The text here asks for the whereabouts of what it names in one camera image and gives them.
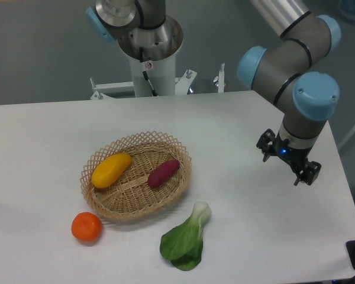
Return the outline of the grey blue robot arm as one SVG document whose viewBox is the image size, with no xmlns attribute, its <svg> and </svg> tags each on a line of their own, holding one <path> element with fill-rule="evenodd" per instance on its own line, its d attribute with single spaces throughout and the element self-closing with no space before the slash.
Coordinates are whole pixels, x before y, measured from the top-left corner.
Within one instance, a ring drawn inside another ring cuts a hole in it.
<svg viewBox="0 0 355 284">
<path fill-rule="evenodd" d="M 237 66 L 237 77 L 283 112 L 277 133 L 257 142 L 264 159 L 276 156 L 290 166 L 296 181 L 312 184 L 321 165 L 308 160 L 340 96 L 337 82 L 311 66 L 341 39 L 338 23 L 314 16 L 302 1 L 254 1 L 253 6 L 282 39 L 268 51 L 252 47 Z M 96 34 L 116 41 L 128 57 L 137 97 L 178 94 L 175 56 L 183 43 L 180 24 L 166 14 L 165 1 L 96 1 L 86 10 Z"/>
</svg>

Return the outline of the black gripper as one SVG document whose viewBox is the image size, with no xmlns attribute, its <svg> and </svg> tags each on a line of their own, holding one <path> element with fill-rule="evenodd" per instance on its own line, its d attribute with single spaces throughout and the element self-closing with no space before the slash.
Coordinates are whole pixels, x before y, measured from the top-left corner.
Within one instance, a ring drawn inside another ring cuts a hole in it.
<svg viewBox="0 0 355 284">
<path fill-rule="evenodd" d="M 320 173 L 321 164 L 307 160 L 309 148 L 295 149 L 289 146 L 289 142 L 288 139 L 276 139 L 275 133 L 268 128 L 260 136 L 256 147 L 261 150 L 264 162 L 277 154 L 278 158 L 287 163 L 296 174 L 296 180 L 293 183 L 295 186 L 298 183 L 312 185 Z"/>
</svg>

